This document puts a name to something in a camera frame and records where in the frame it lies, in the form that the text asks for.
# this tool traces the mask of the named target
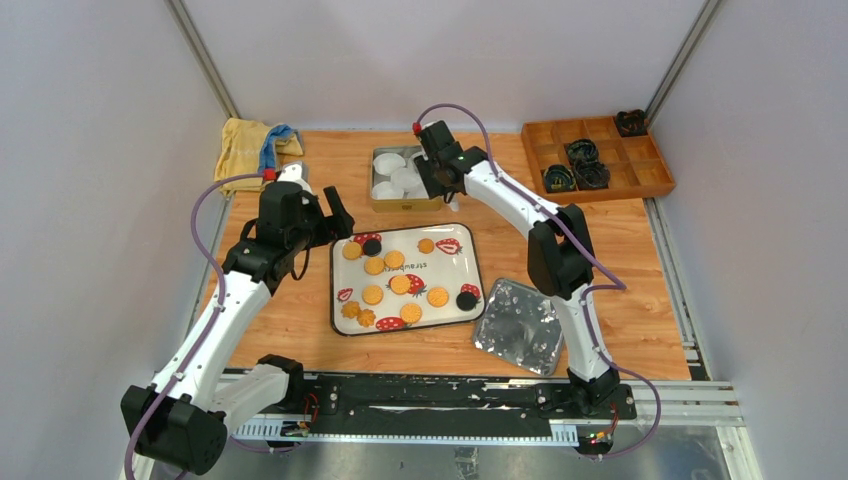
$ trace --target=gray floor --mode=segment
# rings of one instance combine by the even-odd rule
[[[619,448],[641,432],[619,427]],[[156,479],[177,472],[161,469]],[[452,447],[422,445],[317,444],[281,455],[229,446],[204,480],[250,478],[316,480],[500,480],[544,479],[729,479],[715,429],[663,427],[640,450],[600,464],[572,449],[552,447]]]

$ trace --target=white tray with strawberry print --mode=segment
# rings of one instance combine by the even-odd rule
[[[380,253],[368,256],[363,252],[358,258],[345,258],[344,249],[348,243],[364,247],[365,242],[372,239],[379,242]],[[369,247],[364,250],[373,253],[373,241]],[[351,257],[350,252],[359,249],[350,246],[348,250],[348,257]],[[396,268],[384,266],[376,275],[366,272],[368,259],[387,259],[390,252],[403,254],[403,264]],[[333,295],[330,323],[340,335],[436,327],[470,322],[483,314],[485,296],[480,269],[471,231],[465,225],[451,223],[360,233],[334,243],[330,258]],[[392,259],[396,261],[397,256],[393,255]],[[398,275],[409,279],[409,288],[403,293],[395,293],[390,287],[392,278]],[[397,285],[407,284],[403,279],[396,282],[396,289]],[[382,300],[370,305],[363,296],[366,292],[373,294],[375,287],[382,293]],[[447,302],[439,306],[444,302],[445,293]],[[418,312],[415,307],[403,310],[409,304],[420,307],[419,319],[404,314],[409,309]]]

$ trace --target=blue cloth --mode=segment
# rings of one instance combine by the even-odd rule
[[[294,130],[285,123],[281,123],[280,125],[271,128],[271,131],[268,132],[268,136],[265,137],[265,143],[262,144],[262,149],[259,150],[259,173],[262,173],[262,171],[266,168],[277,168],[277,149],[274,146],[274,142],[277,140],[286,140],[292,135],[298,135],[297,130]]]

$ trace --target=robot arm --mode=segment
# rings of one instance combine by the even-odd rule
[[[132,434],[154,399],[173,383],[172,378],[177,379],[143,426],[136,453],[202,475],[220,457],[230,432],[269,405],[293,408],[303,398],[303,366],[276,355],[260,359],[238,382],[218,392],[215,389],[250,322],[283,278],[290,272],[294,277],[295,257],[353,233],[353,218],[335,188],[324,189],[332,210],[325,217],[306,175],[305,167],[291,164],[265,187],[259,197],[259,217],[247,222],[222,265],[225,275],[219,281],[226,282],[226,298],[219,302],[216,293],[210,299],[183,345],[150,386],[130,386],[124,394],[121,411]],[[180,371],[188,356],[191,363]]]
[[[581,392],[575,400],[586,409],[600,404],[619,384],[619,376],[599,355],[603,352],[607,358],[612,358],[600,336],[591,297],[587,303],[592,328],[598,333],[597,345],[583,318],[580,298],[591,285],[592,266],[567,240],[557,239],[562,232],[540,210],[557,212],[557,217],[592,252],[583,212],[575,205],[559,207],[540,198],[512,180],[496,164],[493,169],[487,153],[480,148],[463,150],[443,121],[429,124],[415,133],[426,154],[426,158],[416,159],[416,167],[430,198],[441,196],[447,201],[456,193],[476,198],[503,216],[527,239],[530,279],[540,292],[550,297],[562,325],[568,349],[569,378]]]

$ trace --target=yellow cookie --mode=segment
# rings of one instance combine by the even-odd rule
[[[418,241],[418,251],[421,253],[432,253],[436,249],[436,244],[429,238],[422,238]]]
[[[368,305],[377,305],[383,300],[383,289],[377,285],[368,285],[362,290],[362,300]]]
[[[365,328],[373,326],[375,320],[377,320],[377,315],[374,315],[373,310],[363,310],[356,316],[356,321]]]
[[[365,260],[365,273],[368,275],[379,275],[383,273],[383,269],[385,268],[386,264],[383,263],[383,259],[380,257],[371,257]]]
[[[348,260],[356,260],[362,256],[362,245],[356,242],[347,242],[342,247],[342,256]]]
[[[448,303],[448,300],[450,300],[450,295],[442,287],[436,287],[427,294],[427,301],[434,307],[444,307]]]
[[[345,318],[356,318],[359,312],[359,302],[347,302],[342,305],[342,316]]]
[[[400,319],[407,324],[417,323],[422,314],[421,307],[414,303],[407,303],[400,309]]]
[[[386,254],[386,266],[389,268],[400,268],[404,260],[403,254],[397,250],[392,250]]]
[[[395,275],[389,280],[389,288],[398,295],[403,295],[409,291],[412,286],[412,281],[406,275]]]

